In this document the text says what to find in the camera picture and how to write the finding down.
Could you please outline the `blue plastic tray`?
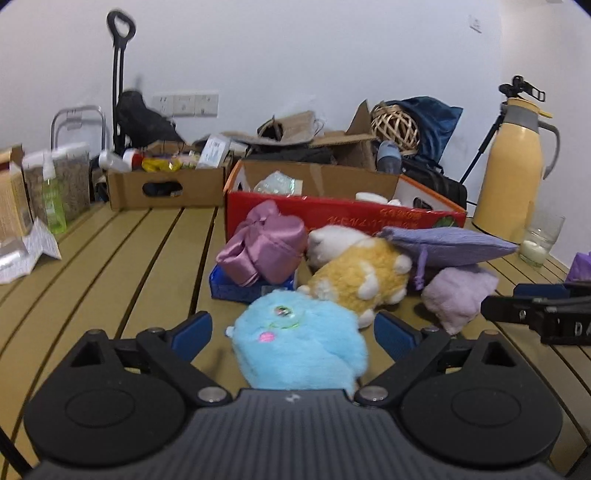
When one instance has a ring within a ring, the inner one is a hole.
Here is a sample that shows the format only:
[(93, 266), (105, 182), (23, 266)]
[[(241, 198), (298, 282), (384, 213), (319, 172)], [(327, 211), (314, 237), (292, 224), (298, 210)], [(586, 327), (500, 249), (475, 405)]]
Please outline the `blue plastic tray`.
[(235, 284), (221, 267), (214, 266), (208, 277), (211, 297), (217, 300), (231, 301), (243, 304), (252, 304), (263, 295), (269, 294), (273, 290), (290, 290), (297, 288), (296, 274), (291, 274), (286, 281), (280, 284), (270, 284), (263, 278), (259, 278), (256, 283), (242, 287)]

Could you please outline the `yellow white plush hamster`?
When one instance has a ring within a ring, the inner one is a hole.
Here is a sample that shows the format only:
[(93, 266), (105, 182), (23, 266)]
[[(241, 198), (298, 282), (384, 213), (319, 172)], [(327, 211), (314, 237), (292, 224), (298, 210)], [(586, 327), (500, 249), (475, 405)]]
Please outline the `yellow white plush hamster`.
[(307, 257), (315, 273), (297, 290), (351, 310), (361, 329), (407, 295), (413, 260), (383, 238), (328, 225), (308, 233)]

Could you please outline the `lilac fluffy towel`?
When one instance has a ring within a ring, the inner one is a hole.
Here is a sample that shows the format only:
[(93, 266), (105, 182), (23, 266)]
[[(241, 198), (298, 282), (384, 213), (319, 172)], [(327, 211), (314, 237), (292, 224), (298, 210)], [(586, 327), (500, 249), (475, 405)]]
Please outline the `lilac fluffy towel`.
[(421, 297), (446, 332), (456, 335), (480, 314), (482, 302), (495, 293), (498, 282), (496, 275), (477, 265), (448, 267), (423, 289)]

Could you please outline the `small brown cardboard tray box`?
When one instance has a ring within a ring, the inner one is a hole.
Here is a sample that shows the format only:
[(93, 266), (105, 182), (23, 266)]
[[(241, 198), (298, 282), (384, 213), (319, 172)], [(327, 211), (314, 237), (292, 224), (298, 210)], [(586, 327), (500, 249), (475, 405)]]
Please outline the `small brown cardboard tray box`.
[(223, 204), (223, 187), (233, 167), (231, 156), (213, 167), (200, 162), (190, 145), (179, 142), (155, 142), (139, 151), (144, 155), (140, 169), (129, 173), (107, 171), (113, 210)]

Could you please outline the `white wall socket strip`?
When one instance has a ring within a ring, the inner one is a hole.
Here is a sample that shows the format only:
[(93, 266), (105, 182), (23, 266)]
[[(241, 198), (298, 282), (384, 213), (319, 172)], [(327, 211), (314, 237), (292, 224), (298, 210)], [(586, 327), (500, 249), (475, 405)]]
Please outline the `white wall socket strip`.
[(153, 110), (165, 117), (211, 117), (218, 115), (216, 92), (156, 93), (150, 99)]

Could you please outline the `black suitcase bag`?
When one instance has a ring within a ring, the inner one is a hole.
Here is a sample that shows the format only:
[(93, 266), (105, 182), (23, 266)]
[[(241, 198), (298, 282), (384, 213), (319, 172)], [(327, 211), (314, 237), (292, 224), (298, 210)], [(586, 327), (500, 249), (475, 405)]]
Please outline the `black suitcase bag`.
[(409, 158), (404, 158), (402, 165), (403, 173), (407, 177), (428, 187), (463, 209), (467, 208), (468, 192), (466, 187), (460, 182), (445, 176), (439, 167), (432, 167)]

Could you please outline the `red orange cardboard box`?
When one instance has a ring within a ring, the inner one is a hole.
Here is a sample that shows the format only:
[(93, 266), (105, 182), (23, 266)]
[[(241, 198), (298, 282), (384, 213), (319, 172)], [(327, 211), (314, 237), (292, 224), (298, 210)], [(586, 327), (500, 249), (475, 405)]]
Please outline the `red orange cardboard box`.
[[(301, 196), (254, 192), (253, 187), (274, 171), (303, 181)], [(356, 201), (356, 192), (396, 198), (402, 204), (398, 207)], [(339, 165), (240, 160), (226, 181), (224, 193), (226, 238), (235, 234), (253, 207), (266, 200), (276, 202), (281, 214), (300, 217), (310, 230), (341, 225), (375, 234), (386, 226), (462, 227), (467, 219), (465, 209), (407, 176)]]

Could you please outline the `light blue plush toy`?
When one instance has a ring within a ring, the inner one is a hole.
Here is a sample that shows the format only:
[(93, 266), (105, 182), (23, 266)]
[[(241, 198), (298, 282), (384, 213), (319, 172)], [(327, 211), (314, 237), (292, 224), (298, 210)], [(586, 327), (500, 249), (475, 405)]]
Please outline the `light blue plush toy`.
[(297, 291), (259, 297), (225, 330), (249, 386), (344, 390), (352, 396), (369, 353), (356, 315)]

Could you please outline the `blue lid water bottle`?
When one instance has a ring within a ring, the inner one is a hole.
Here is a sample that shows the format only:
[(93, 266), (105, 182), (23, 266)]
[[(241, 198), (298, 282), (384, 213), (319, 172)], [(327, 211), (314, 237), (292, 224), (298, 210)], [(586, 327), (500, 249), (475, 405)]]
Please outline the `blue lid water bottle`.
[(402, 154), (393, 141), (383, 141), (378, 149), (377, 170), (383, 173), (400, 175), (402, 172)]

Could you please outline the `purple linen sachet pouch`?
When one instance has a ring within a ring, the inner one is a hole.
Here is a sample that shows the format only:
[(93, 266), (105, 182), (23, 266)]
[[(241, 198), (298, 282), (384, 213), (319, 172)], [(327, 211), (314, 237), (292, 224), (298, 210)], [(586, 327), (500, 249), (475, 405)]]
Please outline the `purple linen sachet pouch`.
[(414, 284), (418, 291), (425, 287), (427, 268), (476, 265), (510, 255), (518, 249), (512, 242), (459, 227), (405, 229), (388, 226), (378, 236), (413, 259)]

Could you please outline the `yellow thermos jug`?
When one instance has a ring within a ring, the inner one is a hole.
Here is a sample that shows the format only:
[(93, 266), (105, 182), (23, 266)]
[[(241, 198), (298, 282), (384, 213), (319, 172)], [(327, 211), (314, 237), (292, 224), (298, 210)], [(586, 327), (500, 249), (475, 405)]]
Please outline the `yellow thermos jug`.
[[(555, 126), (542, 120), (551, 115), (529, 100), (508, 99), (504, 113), (490, 147), (473, 225), (519, 244), (536, 209), (541, 182), (558, 162), (561, 138)], [(556, 139), (550, 163), (545, 162), (542, 152), (542, 130), (553, 133)]]

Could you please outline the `clear iridescent plastic bag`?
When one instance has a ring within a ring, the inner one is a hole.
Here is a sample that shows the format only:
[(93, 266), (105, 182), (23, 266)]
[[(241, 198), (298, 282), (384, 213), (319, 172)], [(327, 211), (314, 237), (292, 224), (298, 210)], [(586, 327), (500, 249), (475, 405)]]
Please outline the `clear iridescent plastic bag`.
[(303, 181), (294, 179), (283, 172), (274, 171), (272, 174), (260, 180), (253, 191), (259, 194), (279, 196), (301, 196), (303, 193)]

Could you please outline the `glass with white candle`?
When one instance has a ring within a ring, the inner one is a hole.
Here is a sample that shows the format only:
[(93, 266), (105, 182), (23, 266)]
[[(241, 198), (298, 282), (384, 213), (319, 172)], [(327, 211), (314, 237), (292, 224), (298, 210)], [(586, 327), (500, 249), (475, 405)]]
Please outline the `glass with white candle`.
[(564, 216), (537, 210), (525, 229), (520, 257), (536, 268), (541, 267), (557, 242), (564, 223)]

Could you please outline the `pink satin bow scrunchie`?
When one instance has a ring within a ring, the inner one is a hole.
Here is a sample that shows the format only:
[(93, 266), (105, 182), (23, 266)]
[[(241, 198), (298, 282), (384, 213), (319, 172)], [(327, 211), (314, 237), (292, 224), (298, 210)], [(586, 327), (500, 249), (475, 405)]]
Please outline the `pink satin bow scrunchie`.
[(239, 223), (216, 262), (240, 287), (252, 286), (260, 278), (279, 285), (296, 272), (307, 245), (304, 221), (281, 214), (276, 202), (266, 200)]

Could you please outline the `purple tissue box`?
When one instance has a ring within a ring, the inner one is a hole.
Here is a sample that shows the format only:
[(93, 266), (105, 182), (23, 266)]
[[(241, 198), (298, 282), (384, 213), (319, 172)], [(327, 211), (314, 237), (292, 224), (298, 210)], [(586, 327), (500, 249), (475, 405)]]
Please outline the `purple tissue box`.
[(566, 277), (567, 282), (591, 281), (591, 252), (578, 252)]

